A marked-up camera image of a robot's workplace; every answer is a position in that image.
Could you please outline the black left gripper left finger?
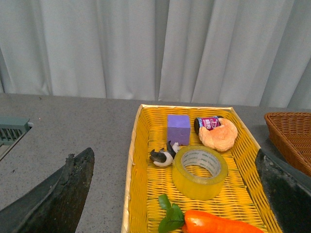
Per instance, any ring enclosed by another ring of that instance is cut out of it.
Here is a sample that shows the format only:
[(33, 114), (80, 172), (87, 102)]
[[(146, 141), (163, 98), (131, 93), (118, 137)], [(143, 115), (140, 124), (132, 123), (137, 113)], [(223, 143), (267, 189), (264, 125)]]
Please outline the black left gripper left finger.
[(73, 233), (90, 189), (94, 151), (69, 154), (66, 163), (0, 212), (2, 233)]

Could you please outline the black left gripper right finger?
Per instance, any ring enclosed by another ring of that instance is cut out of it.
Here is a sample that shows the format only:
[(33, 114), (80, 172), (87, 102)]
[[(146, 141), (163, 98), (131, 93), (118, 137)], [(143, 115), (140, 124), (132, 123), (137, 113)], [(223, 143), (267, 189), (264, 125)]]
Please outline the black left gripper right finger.
[(311, 231), (311, 178), (263, 149), (255, 165), (264, 193), (284, 233)]

